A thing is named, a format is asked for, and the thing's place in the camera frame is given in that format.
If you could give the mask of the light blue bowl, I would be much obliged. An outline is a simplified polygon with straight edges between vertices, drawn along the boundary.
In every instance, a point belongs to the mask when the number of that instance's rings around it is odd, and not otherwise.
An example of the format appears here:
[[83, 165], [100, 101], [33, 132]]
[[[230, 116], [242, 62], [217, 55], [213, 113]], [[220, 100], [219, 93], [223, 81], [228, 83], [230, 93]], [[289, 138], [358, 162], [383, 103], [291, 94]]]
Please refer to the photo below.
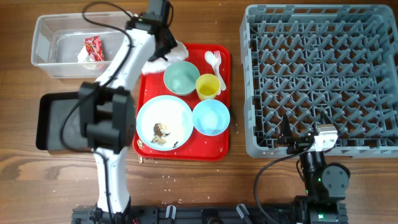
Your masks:
[[229, 126], [230, 113], [227, 106], [218, 100], [204, 100], [193, 109], [193, 125], [205, 136], [222, 134]]

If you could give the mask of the yellow cup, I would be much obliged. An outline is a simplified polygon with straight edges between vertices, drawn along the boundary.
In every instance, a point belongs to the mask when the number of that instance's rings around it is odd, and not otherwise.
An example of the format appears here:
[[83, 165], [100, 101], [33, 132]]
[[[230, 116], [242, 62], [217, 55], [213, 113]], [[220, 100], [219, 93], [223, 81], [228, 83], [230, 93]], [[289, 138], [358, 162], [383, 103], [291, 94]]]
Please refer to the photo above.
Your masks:
[[213, 74], [202, 74], [196, 80], [195, 89], [201, 101], [212, 100], [215, 99], [221, 90], [220, 81]]

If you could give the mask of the white napkin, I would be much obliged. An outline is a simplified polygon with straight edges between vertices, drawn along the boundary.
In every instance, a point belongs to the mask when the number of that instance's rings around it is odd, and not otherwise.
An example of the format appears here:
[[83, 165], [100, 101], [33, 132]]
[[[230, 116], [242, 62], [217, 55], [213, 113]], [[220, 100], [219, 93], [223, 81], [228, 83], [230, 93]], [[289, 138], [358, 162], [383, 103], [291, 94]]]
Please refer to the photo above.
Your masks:
[[171, 64], [187, 59], [189, 53], [186, 46], [178, 40], [176, 43], [177, 46], [172, 48], [171, 51], [165, 55], [167, 60], [158, 58], [153, 62], [146, 62], [141, 70], [142, 74], [148, 75], [152, 73], [164, 72]]

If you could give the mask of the red snack wrapper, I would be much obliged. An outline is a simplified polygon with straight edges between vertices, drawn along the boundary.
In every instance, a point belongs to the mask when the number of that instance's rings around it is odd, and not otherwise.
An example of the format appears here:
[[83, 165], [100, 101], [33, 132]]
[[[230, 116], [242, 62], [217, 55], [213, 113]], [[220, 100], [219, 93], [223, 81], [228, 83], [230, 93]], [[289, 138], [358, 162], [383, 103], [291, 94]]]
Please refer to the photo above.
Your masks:
[[85, 49], [93, 61], [100, 62], [104, 60], [102, 42], [98, 35], [85, 39]]

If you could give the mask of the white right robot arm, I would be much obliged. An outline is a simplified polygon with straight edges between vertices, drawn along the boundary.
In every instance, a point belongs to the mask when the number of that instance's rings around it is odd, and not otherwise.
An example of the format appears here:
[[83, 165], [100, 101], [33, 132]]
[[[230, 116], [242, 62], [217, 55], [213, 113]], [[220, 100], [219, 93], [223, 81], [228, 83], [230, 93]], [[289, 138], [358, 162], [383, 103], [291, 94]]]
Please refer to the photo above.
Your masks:
[[306, 195], [296, 196], [292, 203], [291, 223], [348, 223], [346, 198], [351, 173], [342, 164], [327, 163], [339, 137], [335, 125], [321, 113], [321, 123], [306, 136], [293, 137], [287, 115], [282, 117], [278, 143], [287, 146], [287, 154], [299, 156]]

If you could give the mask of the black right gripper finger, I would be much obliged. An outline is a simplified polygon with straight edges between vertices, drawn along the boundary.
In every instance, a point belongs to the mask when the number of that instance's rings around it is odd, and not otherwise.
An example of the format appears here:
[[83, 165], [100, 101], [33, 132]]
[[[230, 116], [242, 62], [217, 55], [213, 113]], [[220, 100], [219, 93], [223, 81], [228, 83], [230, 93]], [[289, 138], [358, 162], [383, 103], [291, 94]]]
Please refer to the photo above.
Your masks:
[[278, 144], [292, 144], [293, 143], [293, 134], [290, 128], [289, 119], [287, 115], [283, 115], [281, 122], [281, 129], [279, 138], [277, 140]]
[[320, 113], [320, 124], [333, 124], [324, 111]]

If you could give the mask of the small white tissue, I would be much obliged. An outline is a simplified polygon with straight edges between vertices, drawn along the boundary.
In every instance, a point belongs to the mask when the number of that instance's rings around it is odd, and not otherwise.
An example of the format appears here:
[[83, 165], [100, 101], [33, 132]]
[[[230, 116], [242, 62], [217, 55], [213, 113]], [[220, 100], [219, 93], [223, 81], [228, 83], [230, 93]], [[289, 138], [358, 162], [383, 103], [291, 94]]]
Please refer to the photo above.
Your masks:
[[86, 47], [83, 47], [79, 52], [78, 56], [78, 63], [88, 63], [93, 62], [92, 58], [90, 57], [89, 53], [86, 50]]

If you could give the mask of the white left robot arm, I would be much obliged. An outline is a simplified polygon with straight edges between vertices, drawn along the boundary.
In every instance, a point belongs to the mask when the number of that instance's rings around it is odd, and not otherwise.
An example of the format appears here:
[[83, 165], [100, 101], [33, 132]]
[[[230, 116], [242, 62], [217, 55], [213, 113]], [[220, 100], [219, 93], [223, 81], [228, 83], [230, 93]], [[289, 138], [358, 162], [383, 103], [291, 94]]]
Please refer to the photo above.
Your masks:
[[122, 44], [108, 69], [78, 92], [81, 135], [95, 157], [99, 199], [91, 220], [127, 223], [131, 198], [125, 158], [135, 130], [131, 92], [146, 62], [165, 58], [177, 43], [169, 29], [174, 8], [169, 1], [150, 1], [146, 12], [131, 16], [120, 29]]

